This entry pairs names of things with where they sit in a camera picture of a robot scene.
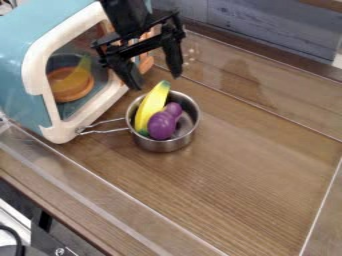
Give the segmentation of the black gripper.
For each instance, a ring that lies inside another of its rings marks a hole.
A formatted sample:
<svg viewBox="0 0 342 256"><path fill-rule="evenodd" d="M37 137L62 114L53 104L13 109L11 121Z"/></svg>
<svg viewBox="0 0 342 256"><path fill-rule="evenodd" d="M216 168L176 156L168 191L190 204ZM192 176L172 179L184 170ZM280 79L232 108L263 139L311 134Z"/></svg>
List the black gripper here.
<svg viewBox="0 0 342 256"><path fill-rule="evenodd" d="M114 31L92 43L100 62L122 83L140 90L142 77L130 58L161 48L173 78L182 72L180 42L185 37L176 10L153 13L144 0L98 0Z"/></svg>

